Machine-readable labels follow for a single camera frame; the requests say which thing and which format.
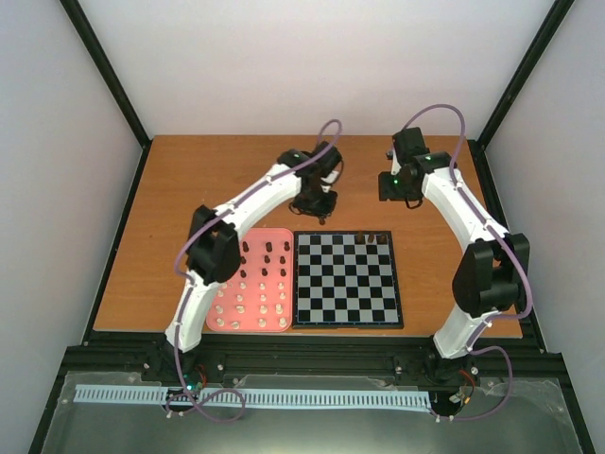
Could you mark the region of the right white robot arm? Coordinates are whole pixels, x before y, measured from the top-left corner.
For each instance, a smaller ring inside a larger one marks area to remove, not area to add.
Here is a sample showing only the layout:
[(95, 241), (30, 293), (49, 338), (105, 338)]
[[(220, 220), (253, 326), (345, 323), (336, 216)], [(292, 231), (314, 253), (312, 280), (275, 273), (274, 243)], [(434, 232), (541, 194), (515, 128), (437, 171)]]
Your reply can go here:
[(525, 299), (529, 242), (492, 218), (452, 157), (432, 152), (418, 128), (392, 137), (391, 169), (379, 174), (379, 199), (415, 209), (430, 201), (454, 233), (462, 258), (452, 281), (455, 305), (424, 355), (428, 380), (445, 384), (468, 363), (492, 322)]

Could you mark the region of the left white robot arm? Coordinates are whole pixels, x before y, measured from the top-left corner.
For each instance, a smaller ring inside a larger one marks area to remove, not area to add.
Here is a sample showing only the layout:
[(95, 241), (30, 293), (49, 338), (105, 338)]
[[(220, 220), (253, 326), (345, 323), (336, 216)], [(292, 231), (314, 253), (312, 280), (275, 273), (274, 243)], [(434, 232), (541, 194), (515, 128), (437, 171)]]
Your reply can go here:
[(336, 208), (337, 192), (332, 186), (341, 173), (337, 168), (341, 162), (333, 141), (322, 141), (311, 152), (288, 150), (242, 193), (214, 208), (201, 205), (195, 211), (188, 239), (175, 260), (175, 273), (185, 279), (185, 285), (165, 330), (172, 349), (163, 367), (174, 379), (186, 380), (197, 369), (197, 358), (189, 351), (200, 344), (219, 286), (239, 269), (240, 243), (248, 230), (285, 202), (296, 214), (323, 224)]

